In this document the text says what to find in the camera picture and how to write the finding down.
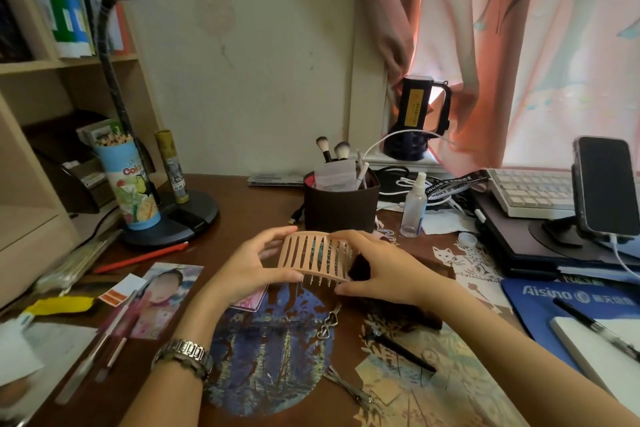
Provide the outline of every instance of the red pencil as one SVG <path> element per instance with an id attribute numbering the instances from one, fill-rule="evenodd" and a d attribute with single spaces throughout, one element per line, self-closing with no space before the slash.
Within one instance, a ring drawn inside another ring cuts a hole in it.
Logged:
<path id="1" fill-rule="evenodd" d="M 178 252 L 179 250 L 184 250 L 189 245 L 189 242 L 186 241 L 184 243 L 179 243 L 178 245 L 168 246 L 167 248 L 161 248 L 160 250 L 156 250 L 155 252 L 145 253 L 144 255 L 140 255 L 139 257 L 134 257 L 132 259 L 123 260 L 121 262 L 115 262 L 114 264 L 103 265 L 102 267 L 98 267 L 92 273 L 105 273 L 110 272 L 115 269 L 121 269 L 128 265 L 138 264 L 140 262 L 144 262 L 145 260 L 155 259 L 156 257 L 162 257 L 163 255 L 167 255 L 171 252 Z"/>

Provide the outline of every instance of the curtain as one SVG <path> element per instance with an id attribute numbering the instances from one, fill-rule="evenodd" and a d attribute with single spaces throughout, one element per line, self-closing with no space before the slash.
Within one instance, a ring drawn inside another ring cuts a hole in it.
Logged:
<path id="1" fill-rule="evenodd" d="M 393 4 L 364 2 L 389 83 L 450 82 L 454 144 L 430 142 L 450 172 L 568 169 L 578 135 L 627 140 L 637 167 L 640 0 L 419 0 L 393 26 Z"/>

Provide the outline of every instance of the wooden desk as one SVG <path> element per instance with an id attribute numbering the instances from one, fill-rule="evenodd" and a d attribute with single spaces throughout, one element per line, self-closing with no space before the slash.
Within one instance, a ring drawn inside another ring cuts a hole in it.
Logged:
<path id="1" fill-rule="evenodd" d="M 204 283 L 212 277 L 218 268 L 228 259 L 232 252 L 244 240 L 250 238 L 263 229 L 269 227 L 278 227 L 287 224 L 291 213 L 296 210 L 302 202 L 302 192 L 300 190 L 284 189 L 284 188 L 248 188 L 246 186 L 246 178 L 244 177 L 223 177 L 223 176 L 203 176 L 191 175 L 187 178 L 189 188 L 200 189 L 210 192 L 220 205 L 220 216 L 203 236 L 195 239 L 187 250 L 174 253 L 162 257 L 159 261 L 173 262 L 178 264 L 193 264 L 204 266 L 202 274 L 198 278 L 193 290 L 189 293 L 185 300 L 187 303 L 194 293 L 204 285 Z M 381 212 L 383 221 L 387 221 L 387 226 L 397 229 L 397 223 L 392 222 L 399 220 L 399 213 Z M 454 242 L 454 236 L 437 236 L 413 239 L 411 241 L 401 240 L 404 246 L 410 248 L 412 253 L 419 253 L 424 259 L 432 260 L 439 265 L 433 257 L 432 247 L 440 248 L 451 247 Z M 122 260 L 139 252 L 127 250 L 123 245 L 117 244 L 101 257 L 99 264 L 107 264 L 114 261 Z M 142 275 L 155 261 L 132 266 L 128 272 L 135 272 Z M 313 286 L 305 284 L 304 287 L 313 292 L 329 310 L 337 303 L 337 297 L 328 287 L 318 287 L 317 283 Z M 342 298 L 343 307 L 339 314 L 339 325 L 335 328 L 335 336 L 333 341 L 333 351 L 331 355 L 331 364 L 336 367 L 338 372 L 350 383 L 362 386 L 362 381 L 357 374 L 355 368 L 367 358 L 367 353 L 362 350 L 363 342 L 359 335 L 364 329 L 365 314 L 362 308 L 354 307 L 354 301 Z M 88 376 L 84 384 L 76 392 L 72 400 L 64 407 L 60 407 L 53 403 L 52 399 L 58 393 L 58 388 L 53 392 L 47 402 L 41 407 L 36 416 L 33 418 L 30 426 L 33 427 L 75 427 L 75 426 L 91 426 L 91 427 L 115 427 L 124 415 L 127 407 L 138 393 L 140 386 L 147 378 L 151 360 L 161 344 L 167 341 L 172 330 L 184 311 L 184 305 L 180 308 L 179 313 L 173 318 L 170 325 L 164 331 L 164 334 L 158 341 L 148 340 L 131 340 L 127 343 L 121 356 L 103 384 L 93 381 L 96 371 Z M 111 308 L 107 305 L 100 305 L 98 310 L 89 318 L 73 319 L 74 324 L 87 325 L 97 327 L 104 322 Z M 444 339 L 451 342 L 452 332 L 443 330 L 441 335 L 434 335 L 434 341 Z M 473 364 L 470 360 L 473 355 L 470 351 L 458 351 L 459 346 L 455 346 L 458 359 L 453 358 L 453 353 L 443 353 L 451 358 L 447 368 L 459 360 L 463 360 L 465 364 L 463 368 L 472 371 L 473 375 L 486 383 L 486 372 L 482 374 L 481 367 Z M 433 354 L 441 354 L 437 349 Z M 448 373 L 449 381 L 452 381 L 452 373 Z M 409 404 L 413 401 L 410 396 L 407 397 Z M 438 406 L 438 398 L 433 397 L 432 400 L 435 410 L 441 410 Z M 430 414 L 423 412 L 424 402 L 429 404 L 430 400 L 421 399 L 419 410 L 412 409 L 411 417 L 418 415 L 420 411 L 422 419 L 412 418 L 411 425 L 425 425 L 427 418 L 436 420 L 441 414 Z M 465 401 L 463 407 L 474 406 L 475 400 Z M 500 398 L 498 403 L 504 403 L 504 399 Z M 337 385 L 321 380 L 309 395 L 302 399 L 299 403 L 290 408 L 267 417 L 237 417 L 229 414 L 223 409 L 215 408 L 207 401 L 203 401 L 200 415 L 200 425 L 202 426 L 305 426 L 305 425 L 335 425 L 335 426 L 354 426 L 364 425 L 364 420 L 354 418 L 358 415 L 359 407 L 352 398 Z M 511 415 L 500 416 L 509 419 Z M 394 426 L 397 422 L 389 422 L 386 425 Z M 478 421 L 474 425 L 484 425 L 482 421 Z"/>

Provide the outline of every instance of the keycap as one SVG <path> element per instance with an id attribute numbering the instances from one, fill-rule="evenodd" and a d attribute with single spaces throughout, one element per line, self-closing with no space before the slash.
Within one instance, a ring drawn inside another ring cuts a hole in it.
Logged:
<path id="1" fill-rule="evenodd" d="M 549 199 L 549 201 L 554 205 L 554 208 L 573 209 L 572 199 Z"/>

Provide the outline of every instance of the smartphone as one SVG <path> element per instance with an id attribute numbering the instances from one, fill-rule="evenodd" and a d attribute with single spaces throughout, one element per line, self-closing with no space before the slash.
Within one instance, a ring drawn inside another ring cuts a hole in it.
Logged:
<path id="1" fill-rule="evenodd" d="M 631 152 L 625 140 L 573 141 L 573 199 L 579 228 L 592 234 L 640 235 Z"/>

